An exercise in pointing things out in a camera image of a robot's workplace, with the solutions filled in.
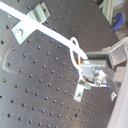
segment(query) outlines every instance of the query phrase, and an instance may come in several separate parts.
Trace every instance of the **gray surface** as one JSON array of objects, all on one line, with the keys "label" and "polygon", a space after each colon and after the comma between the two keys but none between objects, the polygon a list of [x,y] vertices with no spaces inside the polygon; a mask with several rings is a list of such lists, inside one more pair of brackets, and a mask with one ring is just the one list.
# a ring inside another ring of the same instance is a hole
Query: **gray surface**
[{"label": "gray surface", "polygon": [[[41,2],[2,1],[25,14]],[[44,25],[69,39],[77,37],[84,51],[101,50],[118,41],[93,0],[44,2],[51,13]],[[0,44],[0,127],[105,128],[114,106],[111,90],[92,88],[84,92],[82,103],[74,101],[78,74],[68,49],[38,31],[18,45],[11,32],[18,22],[0,10],[0,40],[4,41]]]}]

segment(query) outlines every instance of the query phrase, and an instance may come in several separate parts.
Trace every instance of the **metal bracket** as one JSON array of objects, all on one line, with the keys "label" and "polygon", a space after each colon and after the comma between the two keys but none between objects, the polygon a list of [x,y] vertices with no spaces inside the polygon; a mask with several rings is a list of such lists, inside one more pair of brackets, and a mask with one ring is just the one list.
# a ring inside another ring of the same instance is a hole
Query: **metal bracket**
[{"label": "metal bracket", "polygon": [[74,94],[74,100],[75,101],[81,102],[83,92],[85,89],[90,90],[91,86],[86,81],[79,79],[78,83],[77,83],[76,91]]},{"label": "metal bracket", "polygon": [[[50,16],[50,13],[45,5],[45,3],[38,4],[34,10],[31,10],[27,13],[27,16],[32,18],[33,20],[38,21],[39,23],[44,23],[47,18]],[[33,33],[36,30],[36,26],[29,25],[29,23],[26,23],[25,21],[20,21],[15,27],[12,28],[12,32],[17,39],[19,44],[22,44],[25,39],[31,33]]]}]

